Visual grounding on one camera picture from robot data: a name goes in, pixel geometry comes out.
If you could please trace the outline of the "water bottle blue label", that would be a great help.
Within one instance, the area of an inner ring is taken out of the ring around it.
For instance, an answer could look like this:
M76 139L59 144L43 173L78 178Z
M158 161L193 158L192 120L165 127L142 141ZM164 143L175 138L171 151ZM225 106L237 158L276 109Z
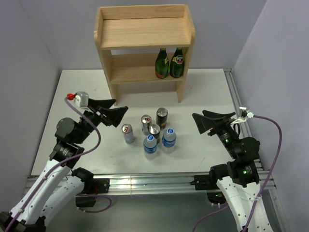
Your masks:
M148 160L153 160L158 156L157 139L153 135L147 135L143 141L144 155Z
M168 128L162 136L162 149L165 154L171 154L174 151L177 135L173 128Z

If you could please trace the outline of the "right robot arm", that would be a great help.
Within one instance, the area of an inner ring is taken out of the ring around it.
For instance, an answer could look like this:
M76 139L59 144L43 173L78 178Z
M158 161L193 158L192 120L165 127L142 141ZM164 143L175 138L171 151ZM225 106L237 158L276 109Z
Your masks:
M240 107L240 117L235 113L219 114L204 110L193 113L199 133L217 135L232 161L212 166L206 185L222 192L239 232L271 232L273 229L261 198L260 177L255 165L259 159L260 142L252 137L240 138L234 130L254 114Z

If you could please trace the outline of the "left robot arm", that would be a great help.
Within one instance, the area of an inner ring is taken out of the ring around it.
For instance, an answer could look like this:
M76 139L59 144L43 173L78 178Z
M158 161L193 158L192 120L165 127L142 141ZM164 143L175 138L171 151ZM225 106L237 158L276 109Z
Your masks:
M117 127L127 106L111 108L116 102L110 100L85 101L86 110L78 122L65 117L56 126L56 145L42 173L23 199L9 212L1 212L0 227L5 232L44 232L59 210L80 193L94 190L93 174L83 168L74 169L81 156L98 148L85 151L80 145L102 123Z

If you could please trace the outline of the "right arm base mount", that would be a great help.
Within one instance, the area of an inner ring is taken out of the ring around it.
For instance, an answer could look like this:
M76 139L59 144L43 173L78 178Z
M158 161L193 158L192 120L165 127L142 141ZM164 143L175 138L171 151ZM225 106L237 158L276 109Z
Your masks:
M224 204L226 199L215 184L210 174L194 175L194 180L190 182L190 185L195 187L195 190L206 192L207 200L213 204Z

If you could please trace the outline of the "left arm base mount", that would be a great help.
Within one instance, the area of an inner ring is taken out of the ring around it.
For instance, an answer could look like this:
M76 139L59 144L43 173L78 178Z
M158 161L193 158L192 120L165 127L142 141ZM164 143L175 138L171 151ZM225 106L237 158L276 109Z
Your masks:
M95 179L94 174L84 168L77 168L72 171L72 176L76 176L84 183L82 194L98 195L99 193L108 193L110 180L108 178ZM77 197L75 204L77 207L86 209L93 207L96 203L96 197Z

